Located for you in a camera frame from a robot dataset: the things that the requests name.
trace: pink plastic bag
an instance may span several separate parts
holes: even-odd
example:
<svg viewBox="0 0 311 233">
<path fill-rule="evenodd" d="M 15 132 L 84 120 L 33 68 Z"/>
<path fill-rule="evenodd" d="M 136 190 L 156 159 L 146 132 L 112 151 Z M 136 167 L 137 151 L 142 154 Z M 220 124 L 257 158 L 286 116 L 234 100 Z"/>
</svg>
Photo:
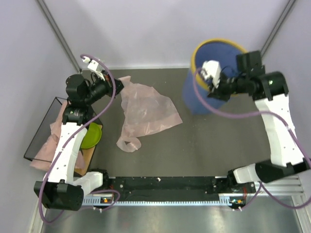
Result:
<svg viewBox="0 0 311 233">
<path fill-rule="evenodd" d="M 125 152 L 141 147 L 138 137 L 151 135 L 181 124 L 182 120 L 170 98 L 153 87 L 131 83 L 131 77 L 120 78 L 125 120 L 117 146 Z"/>
<path fill-rule="evenodd" d="M 30 163 L 30 166 L 37 168 L 39 170 L 47 171 L 50 168 L 51 162 L 54 158 L 54 154 L 59 142 L 63 112 L 66 108 L 67 101 L 65 101 L 60 109 L 57 119 L 54 123 L 50 125 L 51 135 L 49 136 L 46 143 L 43 144 L 35 159 Z M 75 168 L 84 169 L 85 162 L 82 153 L 79 151 Z"/>
</svg>

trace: green plate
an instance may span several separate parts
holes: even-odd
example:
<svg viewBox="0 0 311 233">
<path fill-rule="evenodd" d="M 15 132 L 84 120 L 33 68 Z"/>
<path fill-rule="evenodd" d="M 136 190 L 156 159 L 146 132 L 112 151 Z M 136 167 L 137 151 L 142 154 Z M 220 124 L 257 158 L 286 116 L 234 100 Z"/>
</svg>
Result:
<svg viewBox="0 0 311 233">
<path fill-rule="evenodd" d="M 82 149 L 90 149 L 100 141 L 102 137 L 102 129 L 96 123 L 90 123 L 88 131 L 81 143 Z"/>
</svg>

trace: purple cable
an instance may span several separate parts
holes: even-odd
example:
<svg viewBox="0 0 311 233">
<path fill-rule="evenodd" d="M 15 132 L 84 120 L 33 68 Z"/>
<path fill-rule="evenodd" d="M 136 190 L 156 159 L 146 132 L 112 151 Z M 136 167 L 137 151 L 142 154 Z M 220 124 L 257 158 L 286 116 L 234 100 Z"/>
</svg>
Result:
<svg viewBox="0 0 311 233">
<path fill-rule="evenodd" d="M 192 85 L 193 85 L 193 90 L 195 92 L 195 95 L 197 96 L 198 100 L 200 101 L 201 104 L 203 104 L 204 107 L 206 107 L 208 110 L 210 110 L 212 113 L 215 113 L 221 117 L 226 117 L 226 118 L 230 118 L 230 119 L 242 119 L 242 118 L 247 118 L 247 117 L 255 117 L 255 116 L 259 116 L 261 114 L 269 114 L 269 115 L 273 115 L 275 116 L 277 119 L 279 119 L 284 126 L 288 129 L 288 132 L 290 134 L 290 136 L 292 137 L 293 141 L 296 143 L 297 147 L 300 149 L 301 153 L 303 154 L 303 156 L 305 157 L 309 167 L 311 167 L 311 161 L 310 158 L 308 157 L 306 151 L 302 148 L 300 142 L 298 141 L 298 139 L 296 138 L 295 134 L 293 133 L 293 131 L 289 128 L 288 123 L 285 121 L 284 118 L 282 118 L 280 115 L 271 112 L 271 111 L 256 111 L 256 112 L 250 112 L 250 113 L 243 113 L 243 114 L 233 114 L 233 113 L 225 113 L 222 112 L 218 109 L 213 108 L 211 105 L 209 105 L 200 95 L 198 87 L 197 87 L 197 83 L 196 83 L 196 75 L 199 74 L 199 72 L 202 70 L 202 68 L 198 68 L 195 73 L 193 74 L 193 79 L 192 79 Z M 309 205 L 311 203 L 311 196 L 309 197 L 309 199 L 303 203 L 302 205 L 299 206 L 291 206 L 291 205 L 287 205 L 282 203 L 279 199 L 277 199 L 275 196 L 272 195 L 272 193 L 270 193 L 266 187 L 262 184 L 262 182 L 259 182 L 259 184 L 261 184 L 263 190 L 273 199 L 275 200 L 277 203 L 279 203 L 280 205 L 290 208 L 290 209 L 301 209 L 306 207 L 307 205 Z"/>
<path fill-rule="evenodd" d="M 95 120 L 96 120 L 97 118 L 99 118 L 104 112 L 107 111 L 107 109 L 108 109 L 108 108 L 110 107 L 110 105 L 112 104 L 112 102 L 113 102 L 113 100 L 114 100 L 114 98 L 115 98 L 115 95 L 116 95 L 116 83 L 115 83 L 115 80 L 114 80 L 114 78 L 113 78 L 112 73 L 111 73 L 110 70 L 104 65 L 104 63 L 101 62 L 99 59 L 97 59 L 97 58 L 95 58 L 95 57 L 93 57 L 93 56 L 91 56 L 91 55 L 88 55 L 88 54 L 84 54 L 84 53 L 83 53 L 83 54 L 80 55 L 80 57 L 81 57 L 81 58 L 88 57 L 88 58 L 90 58 L 90 59 L 92 59 L 92 60 L 98 62 L 98 63 L 108 72 L 108 74 L 109 74 L 109 76 L 110 76 L 110 79 L 111 79 L 111 82 L 112 82 L 113 91 L 112 91 L 111 100 L 110 100 L 110 102 L 107 104 L 107 106 L 106 106 L 97 116 L 95 116 L 94 118 L 92 118 L 90 121 L 88 121 L 86 124 L 84 124 L 81 128 L 79 128 L 76 132 L 74 132 L 74 133 L 70 136 L 70 138 L 64 143 L 64 145 L 63 145 L 63 147 L 62 147 L 63 149 L 67 146 L 67 144 L 69 143 L 69 141 L 70 141 L 71 139 L 73 139 L 73 138 L 77 135 L 78 132 L 80 132 L 82 129 L 84 129 L 86 126 L 88 126 L 90 123 L 92 123 L 93 121 L 95 121 Z M 59 217 L 60 217 L 60 216 L 63 214 L 63 212 L 64 212 L 64 210 L 61 211 L 61 212 L 59 213 L 59 215 L 58 215 L 55 219 L 53 219 L 53 220 L 51 220 L 51 221 L 48 221 L 48 220 L 46 220 L 46 218 L 44 217 L 43 210 L 42 210 L 42 197 L 43 197 L 44 186 L 45 186 L 46 182 L 48 181 L 49 175 L 50 175 L 50 173 L 51 173 L 53 167 L 55 166 L 55 164 L 56 164 L 56 162 L 57 162 L 57 160 L 59 159 L 59 157 L 60 157 L 61 154 L 62 154 L 62 152 L 60 151 L 60 152 L 57 154 L 57 156 L 55 157 L 55 159 L 53 160 L 53 162 L 51 163 L 51 166 L 50 166 L 49 170 L 47 171 L 47 173 L 46 173 L 46 175 L 45 175 L 45 177 L 44 177 L 44 179 L 43 179 L 43 182 L 42 182 L 42 185 L 41 185 L 41 188 L 40 188 L 40 192 L 39 192 L 39 213 L 40 213 L 40 217 L 41 217 L 42 221 L 43 221 L 45 224 L 52 224 L 52 223 L 54 223 L 56 220 L 59 219 Z"/>
</svg>

